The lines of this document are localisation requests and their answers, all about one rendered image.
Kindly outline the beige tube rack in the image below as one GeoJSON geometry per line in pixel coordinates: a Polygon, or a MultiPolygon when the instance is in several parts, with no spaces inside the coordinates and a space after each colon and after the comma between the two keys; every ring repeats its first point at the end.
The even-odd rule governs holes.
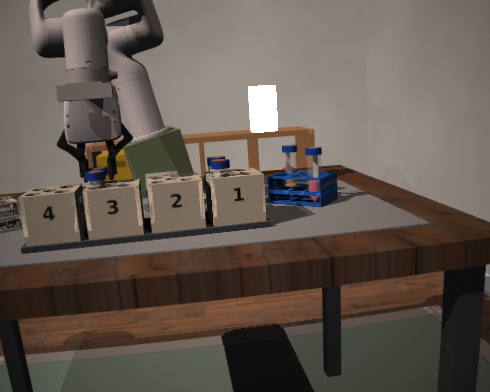
{"type": "Polygon", "coordinates": [[[18,201],[10,196],[0,198],[0,206],[8,204],[11,210],[0,211],[0,233],[22,229],[18,201]]]}

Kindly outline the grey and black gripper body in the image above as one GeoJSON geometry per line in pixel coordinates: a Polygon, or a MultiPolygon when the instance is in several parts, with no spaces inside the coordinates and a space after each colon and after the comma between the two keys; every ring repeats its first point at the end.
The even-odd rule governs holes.
{"type": "Polygon", "coordinates": [[[115,86],[113,96],[114,98],[64,101],[67,142],[84,144],[119,139],[122,136],[122,120],[115,86]]]}

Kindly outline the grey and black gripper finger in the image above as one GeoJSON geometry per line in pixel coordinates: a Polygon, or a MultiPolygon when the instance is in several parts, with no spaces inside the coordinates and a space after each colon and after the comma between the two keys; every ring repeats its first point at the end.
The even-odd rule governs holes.
{"type": "Polygon", "coordinates": [[[63,130],[58,142],[57,147],[71,154],[77,161],[79,161],[80,177],[84,177],[84,182],[86,181],[85,172],[89,171],[88,160],[85,156],[85,144],[77,144],[77,150],[75,147],[69,145],[66,141],[65,130],[63,130]],[[83,151],[84,146],[84,151],[83,151]]]}
{"type": "Polygon", "coordinates": [[[114,141],[106,141],[106,146],[108,149],[108,159],[107,159],[107,165],[108,165],[108,174],[109,174],[109,180],[114,179],[114,175],[117,174],[117,167],[116,167],[116,155],[120,152],[120,150],[126,146],[129,142],[133,140],[133,136],[129,133],[129,131],[125,128],[125,126],[121,122],[121,134],[123,135],[123,139],[115,146],[114,141]]]}

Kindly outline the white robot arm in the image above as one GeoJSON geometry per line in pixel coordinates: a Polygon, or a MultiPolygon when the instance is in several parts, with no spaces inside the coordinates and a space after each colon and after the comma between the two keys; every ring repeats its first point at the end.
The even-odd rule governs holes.
{"type": "Polygon", "coordinates": [[[31,0],[29,19],[37,54],[65,57],[68,83],[56,86],[57,101],[113,98],[113,81],[133,136],[130,143],[170,131],[171,126],[164,127],[146,68],[132,58],[163,42],[153,1],[85,0],[88,8],[45,18],[43,11],[56,1],[31,0]],[[105,25],[106,18],[131,10],[138,14],[105,25]]]}

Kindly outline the beige bucket adapter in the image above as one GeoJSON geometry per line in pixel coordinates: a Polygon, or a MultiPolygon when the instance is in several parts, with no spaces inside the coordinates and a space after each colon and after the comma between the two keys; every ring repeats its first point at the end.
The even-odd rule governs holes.
{"type": "Polygon", "coordinates": [[[32,188],[20,196],[26,247],[81,241],[87,230],[82,191],[82,184],[73,184],[32,188]]]}
{"type": "Polygon", "coordinates": [[[198,173],[147,177],[146,196],[152,234],[206,228],[203,182],[198,173]]]}
{"type": "Polygon", "coordinates": [[[214,227],[266,221],[264,174],[229,170],[228,177],[204,172],[208,217],[214,227]]]}
{"type": "Polygon", "coordinates": [[[105,187],[83,190],[89,240],[144,235],[140,178],[108,181],[105,187]]]}

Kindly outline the blue tube rack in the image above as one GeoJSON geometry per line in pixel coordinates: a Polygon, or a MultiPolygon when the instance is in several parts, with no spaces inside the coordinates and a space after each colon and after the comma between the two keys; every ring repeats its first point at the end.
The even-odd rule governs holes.
{"type": "Polygon", "coordinates": [[[317,178],[308,178],[307,171],[297,171],[297,173],[284,173],[283,171],[270,175],[268,178],[269,203],[322,207],[337,200],[337,172],[322,172],[322,174],[325,175],[317,178]],[[295,187],[285,186],[285,179],[319,181],[319,192],[308,192],[308,184],[298,184],[295,187]],[[313,202],[310,196],[319,196],[319,200],[313,202]]]}

